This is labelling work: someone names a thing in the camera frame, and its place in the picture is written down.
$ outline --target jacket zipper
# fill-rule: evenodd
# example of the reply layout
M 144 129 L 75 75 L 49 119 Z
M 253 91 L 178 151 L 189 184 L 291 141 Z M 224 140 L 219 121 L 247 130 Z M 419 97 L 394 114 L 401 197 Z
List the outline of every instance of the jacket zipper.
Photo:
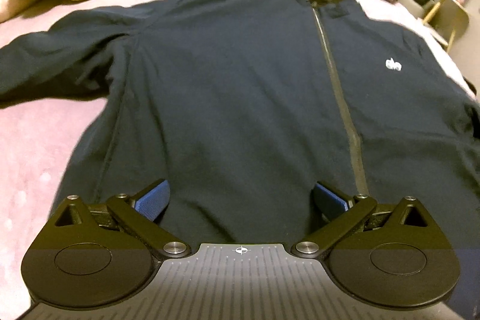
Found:
M 355 177 L 355 185 L 357 187 L 357 191 L 360 194 L 368 195 L 369 191 L 368 191 L 367 180 L 365 177 L 365 170 L 363 169 L 363 161 L 362 161 L 362 151 L 361 151 L 362 141 L 352 121 L 349 106 L 347 105 L 347 102 L 345 101 L 345 97 L 343 95 L 342 85 L 340 83 L 340 78 L 338 76 L 337 66 L 335 65 L 332 52 L 330 51 L 330 46 L 325 34 L 325 29 L 323 28 L 322 21 L 320 20 L 320 16 L 316 10 L 318 3 L 312 2 L 311 6 L 312 6 L 311 8 L 313 10 L 313 14 L 315 16 L 315 21 L 318 29 L 318 36 L 320 37 L 320 42 L 322 43 L 323 54 L 325 55 L 328 74 L 330 76 L 330 82 L 332 83 L 335 100 L 337 101 L 337 106 L 340 111 L 340 115 L 342 117 L 342 121 L 349 138 L 350 161 L 353 169 L 353 174 Z

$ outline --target white logo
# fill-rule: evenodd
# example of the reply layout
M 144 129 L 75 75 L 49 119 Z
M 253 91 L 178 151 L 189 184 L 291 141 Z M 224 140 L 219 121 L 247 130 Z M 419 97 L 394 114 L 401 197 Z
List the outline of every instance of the white logo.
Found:
M 232 251 L 235 251 L 235 252 L 243 255 L 247 251 L 251 251 L 251 250 L 247 250 L 245 247 L 238 247 L 238 248 L 236 248 L 235 250 L 232 250 Z
M 395 69 L 397 71 L 400 71 L 402 69 L 402 65 L 393 60 L 391 57 L 385 62 L 385 65 L 388 69 Z

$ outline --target triangular cutout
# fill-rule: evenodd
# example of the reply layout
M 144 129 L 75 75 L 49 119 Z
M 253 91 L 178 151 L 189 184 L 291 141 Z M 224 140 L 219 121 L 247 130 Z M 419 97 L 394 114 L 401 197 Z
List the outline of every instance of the triangular cutout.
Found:
M 81 223 L 82 219 L 80 218 L 77 208 L 75 205 L 69 205 L 56 221 L 55 226 L 72 226 Z
M 426 221 L 416 207 L 409 207 L 404 224 L 406 226 L 427 226 Z

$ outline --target pink blanket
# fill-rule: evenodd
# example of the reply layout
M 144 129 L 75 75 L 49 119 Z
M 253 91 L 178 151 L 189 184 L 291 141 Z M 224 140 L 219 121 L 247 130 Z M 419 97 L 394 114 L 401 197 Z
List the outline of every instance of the pink blanket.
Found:
M 20 34 L 48 29 L 76 9 L 129 6 L 146 1 L 150 0 L 89 0 L 83 3 L 42 0 L 23 15 L 0 24 L 0 47 Z M 400 4 L 383 0 L 359 2 L 370 17 L 391 20 L 428 35 Z M 460 71 L 436 41 L 428 39 L 428 44 L 446 73 L 468 89 Z M 22 257 L 46 222 L 71 151 L 104 104 L 103 99 L 92 102 L 45 99 L 0 110 L 1 320 L 14 320 L 29 307 L 29 295 L 20 274 Z

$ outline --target logo on jacket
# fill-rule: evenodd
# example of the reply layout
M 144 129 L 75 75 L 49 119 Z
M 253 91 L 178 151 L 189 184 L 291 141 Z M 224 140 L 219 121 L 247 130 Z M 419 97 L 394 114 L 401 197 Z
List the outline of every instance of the logo on jacket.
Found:
M 385 62 L 385 65 L 388 69 L 395 69 L 397 71 L 400 71 L 402 69 L 402 65 L 393 60 L 391 57 Z

